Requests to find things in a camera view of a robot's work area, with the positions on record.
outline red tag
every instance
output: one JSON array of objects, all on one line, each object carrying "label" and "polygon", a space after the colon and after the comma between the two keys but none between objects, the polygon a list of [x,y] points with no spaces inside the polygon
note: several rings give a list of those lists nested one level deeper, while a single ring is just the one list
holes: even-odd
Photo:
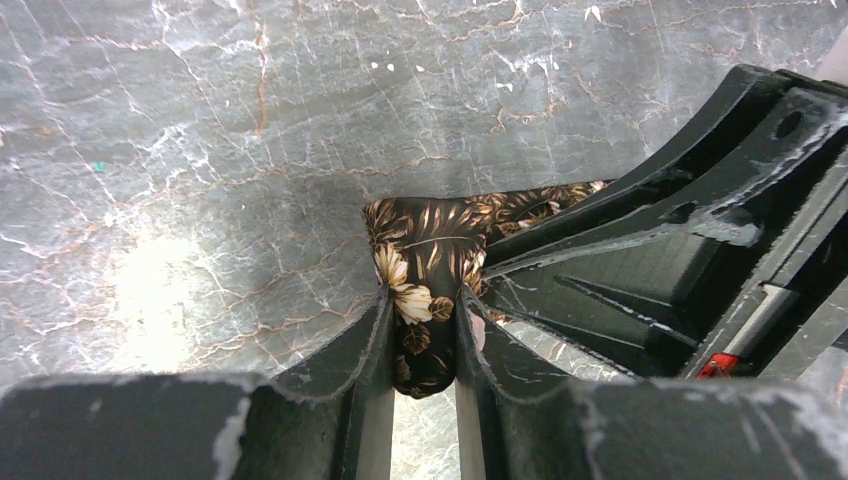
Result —
[{"label": "red tag", "polygon": [[730,370],[739,363],[739,357],[729,353],[715,353],[698,373],[698,378],[729,377]]}]

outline cream flower print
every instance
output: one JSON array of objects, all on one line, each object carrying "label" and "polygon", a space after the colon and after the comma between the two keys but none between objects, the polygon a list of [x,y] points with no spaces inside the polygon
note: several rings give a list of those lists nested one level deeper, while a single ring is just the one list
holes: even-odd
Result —
[{"label": "cream flower print", "polygon": [[374,263],[381,278],[389,284],[396,294],[395,307],[407,325],[417,325],[420,322],[429,322],[433,319],[430,312],[430,289],[422,285],[413,285],[406,282],[409,262],[403,259],[394,245],[378,245],[374,252]]},{"label": "cream flower print", "polygon": [[430,302],[433,298],[430,297],[429,288],[406,283],[393,290],[397,292],[395,306],[407,325],[417,325],[433,319],[433,313],[430,312]]},{"label": "cream flower print", "polygon": [[389,287],[395,288],[406,282],[409,262],[403,259],[394,244],[378,245],[374,252],[374,263],[377,264],[380,277],[389,284]]}]

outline marble floor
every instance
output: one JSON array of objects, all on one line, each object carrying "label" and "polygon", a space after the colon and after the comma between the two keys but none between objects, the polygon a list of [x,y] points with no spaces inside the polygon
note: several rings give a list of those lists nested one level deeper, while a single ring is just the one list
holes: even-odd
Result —
[{"label": "marble floor", "polygon": [[[370,299],[367,201],[616,177],[733,65],[810,73],[847,24],[836,0],[0,2],[0,390],[279,372]],[[453,390],[398,401],[393,478],[459,478]]]}]

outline floral fabric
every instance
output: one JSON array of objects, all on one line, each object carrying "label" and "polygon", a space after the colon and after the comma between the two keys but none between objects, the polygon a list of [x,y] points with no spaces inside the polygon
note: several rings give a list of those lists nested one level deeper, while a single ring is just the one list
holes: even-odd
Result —
[{"label": "floral fabric", "polygon": [[394,385],[425,398],[456,376],[459,288],[483,291],[486,245],[609,185],[575,183],[459,199],[389,198],[362,210],[377,276],[394,301]]}]

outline white scuff mark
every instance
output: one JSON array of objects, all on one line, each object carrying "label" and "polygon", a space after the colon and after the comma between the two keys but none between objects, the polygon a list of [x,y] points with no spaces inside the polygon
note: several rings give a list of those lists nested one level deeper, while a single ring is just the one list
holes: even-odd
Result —
[{"label": "white scuff mark", "polygon": [[239,400],[235,414],[227,417],[224,428],[218,433],[212,445],[212,459],[218,465],[215,480],[226,480],[232,478],[236,466],[241,458],[241,447],[239,437],[244,433],[245,420],[250,410],[250,398]]},{"label": "white scuff mark", "polygon": [[601,9],[598,8],[597,5],[592,5],[591,7],[586,9],[586,12],[583,14],[583,21],[589,20],[589,14],[595,17],[598,22],[601,21]]},{"label": "white scuff mark", "polygon": [[468,316],[471,317],[471,333],[474,334],[474,346],[478,352],[482,352],[483,347],[486,345],[486,322],[471,310],[468,310]]}]

